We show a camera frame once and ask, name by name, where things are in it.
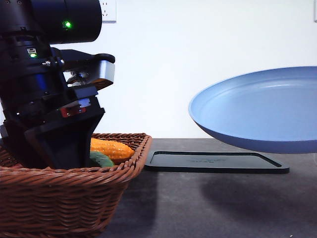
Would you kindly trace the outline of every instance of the black tray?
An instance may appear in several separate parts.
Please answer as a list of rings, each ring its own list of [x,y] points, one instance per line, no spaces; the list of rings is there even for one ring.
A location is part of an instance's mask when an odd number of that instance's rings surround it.
[[[166,172],[286,174],[289,166],[253,152],[151,151],[145,169]]]

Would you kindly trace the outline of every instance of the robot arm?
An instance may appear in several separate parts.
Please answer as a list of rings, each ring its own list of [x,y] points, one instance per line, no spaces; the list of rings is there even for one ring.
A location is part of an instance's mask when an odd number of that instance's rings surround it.
[[[97,89],[113,83],[115,59],[50,44],[94,41],[101,24],[98,0],[0,0],[0,130],[24,166],[88,165],[90,138],[105,112]]]

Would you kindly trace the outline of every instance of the green toy vegetable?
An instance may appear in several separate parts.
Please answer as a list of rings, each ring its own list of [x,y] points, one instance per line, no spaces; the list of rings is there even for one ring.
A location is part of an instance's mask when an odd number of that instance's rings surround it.
[[[98,151],[90,151],[90,167],[112,167],[114,163],[107,155]]]

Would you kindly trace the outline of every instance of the green led light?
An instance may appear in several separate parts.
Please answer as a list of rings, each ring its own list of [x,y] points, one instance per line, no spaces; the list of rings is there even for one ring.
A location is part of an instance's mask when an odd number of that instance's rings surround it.
[[[73,27],[73,25],[71,24],[70,21],[64,21],[64,22],[63,22],[63,27],[64,27],[64,28],[67,28],[67,29],[70,29],[70,28]]]

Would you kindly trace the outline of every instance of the orange toy corn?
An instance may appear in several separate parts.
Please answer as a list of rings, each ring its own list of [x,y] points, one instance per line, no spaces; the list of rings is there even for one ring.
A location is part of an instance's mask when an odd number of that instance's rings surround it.
[[[111,140],[99,140],[92,138],[90,150],[99,151],[107,155],[111,160],[128,159],[134,151],[127,145]]]

